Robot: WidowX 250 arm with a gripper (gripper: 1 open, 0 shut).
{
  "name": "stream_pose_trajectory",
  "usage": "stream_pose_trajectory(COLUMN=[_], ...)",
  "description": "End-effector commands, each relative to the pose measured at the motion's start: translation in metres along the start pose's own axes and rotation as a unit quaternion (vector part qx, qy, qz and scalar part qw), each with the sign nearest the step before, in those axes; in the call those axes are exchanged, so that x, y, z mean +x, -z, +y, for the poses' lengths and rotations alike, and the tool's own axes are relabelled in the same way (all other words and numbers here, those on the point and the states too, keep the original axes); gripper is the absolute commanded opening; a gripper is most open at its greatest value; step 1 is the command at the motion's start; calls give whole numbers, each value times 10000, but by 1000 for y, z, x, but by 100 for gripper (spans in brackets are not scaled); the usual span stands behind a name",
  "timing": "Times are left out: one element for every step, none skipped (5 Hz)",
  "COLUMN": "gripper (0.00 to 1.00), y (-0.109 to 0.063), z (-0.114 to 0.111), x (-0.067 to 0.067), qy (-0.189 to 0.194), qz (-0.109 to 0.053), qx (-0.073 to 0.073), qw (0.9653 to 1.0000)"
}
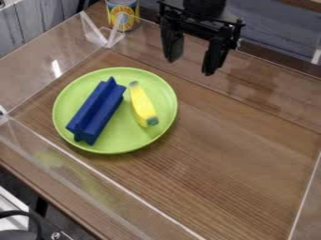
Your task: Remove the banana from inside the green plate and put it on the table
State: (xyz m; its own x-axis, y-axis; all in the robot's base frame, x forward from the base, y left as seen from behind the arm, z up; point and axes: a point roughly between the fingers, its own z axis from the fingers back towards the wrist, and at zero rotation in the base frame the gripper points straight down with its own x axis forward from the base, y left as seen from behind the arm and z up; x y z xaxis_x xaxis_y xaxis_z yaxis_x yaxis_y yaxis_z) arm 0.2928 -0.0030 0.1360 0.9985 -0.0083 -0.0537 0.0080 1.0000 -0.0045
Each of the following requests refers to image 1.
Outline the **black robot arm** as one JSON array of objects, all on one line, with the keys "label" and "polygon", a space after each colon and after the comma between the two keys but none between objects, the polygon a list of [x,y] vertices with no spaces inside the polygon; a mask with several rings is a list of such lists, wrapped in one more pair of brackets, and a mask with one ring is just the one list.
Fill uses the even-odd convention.
[{"label": "black robot arm", "polygon": [[156,3],[165,59],[172,63],[181,57],[185,34],[204,39],[208,48],[201,73],[212,75],[223,66],[228,51],[239,46],[243,20],[226,15],[227,0],[157,0]]}]

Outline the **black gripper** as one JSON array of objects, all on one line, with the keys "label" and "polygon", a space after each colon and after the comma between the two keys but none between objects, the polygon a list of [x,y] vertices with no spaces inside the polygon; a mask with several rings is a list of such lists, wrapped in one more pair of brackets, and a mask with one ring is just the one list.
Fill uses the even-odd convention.
[{"label": "black gripper", "polygon": [[[181,30],[201,39],[209,39],[223,28],[230,31],[228,48],[236,49],[243,20],[226,11],[227,0],[157,0],[163,54],[172,63],[183,53]],[[224,39],[214,37],[204,53],[201,73],[214,74],[226,60],[228,48]]]}]

